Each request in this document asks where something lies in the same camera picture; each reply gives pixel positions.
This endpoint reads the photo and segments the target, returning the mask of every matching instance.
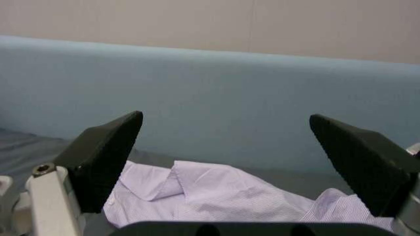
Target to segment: black gripper pad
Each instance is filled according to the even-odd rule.
[[[309,120],[335,169],[374,216],[394,217],[420,171],[420,161],[378,132],[312,115]]]
[[[83,131],[54,160],[68,169],[82,212],[101,212],[133,147],[143,114],[131,112]]]

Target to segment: wrinkled fabric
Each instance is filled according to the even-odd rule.
[[[348,222],[390,230],[356,195],[327,189],[317,200],[278,189],[242,170],[176,161],[171,169],[127,161],[103,208],[117,227],[139,221]]]

